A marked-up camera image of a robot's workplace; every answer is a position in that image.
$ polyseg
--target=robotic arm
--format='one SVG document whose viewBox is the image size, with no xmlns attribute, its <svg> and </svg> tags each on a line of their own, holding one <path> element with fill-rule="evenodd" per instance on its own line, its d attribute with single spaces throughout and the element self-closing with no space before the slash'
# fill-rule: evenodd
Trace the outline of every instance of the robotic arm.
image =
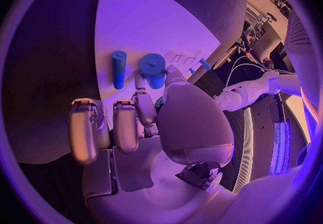
<svg viewBox="0 0 323 224">
<path fill-rule="evenodd" d="M 224 88 L 213 99 L 222 110 L 235 111 L 254 103 L 262 94 L 278 94 L 280 91 L 301 96 L 297 75 L 268 71 L 257 80 L 243 81 Z"/>
</svg>

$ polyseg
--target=small blue object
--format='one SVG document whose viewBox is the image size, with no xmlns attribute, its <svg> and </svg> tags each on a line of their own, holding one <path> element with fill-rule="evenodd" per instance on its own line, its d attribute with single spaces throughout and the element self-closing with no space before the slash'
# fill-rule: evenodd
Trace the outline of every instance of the small blue object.
<svg viewBox="0 0 323 224">
<path fill-rule="evenodd" d="M 192 75 L 195 74 L 195 70 L 190 68 L 189 71 L 191 72 Z"/>
<path fill-rule="evenodd" d="M 204 68 L 206 69 L 206 70 L 210 70 L 211 69 L 211 66 L 210 66 L 210 64 L 208 64 L 207 62 L 206 62 L 206 60 L 204 60 L 204 58 L 202 58 L 201 60 L 200 60 L 200 63 L 204 66 Z"/>
<path fill-rule="evenodd" d="M 165 60 L 157 53 L 145 55 L 139 63 L 149 87 L 159 89 L 165 84 Z"/>
<path fill-rule="evenodd" d="M 123 51 L 112 53 L 113 86 L 122 89 L 124 86 L 125 62 L 127 54 Z"/>
</svg>

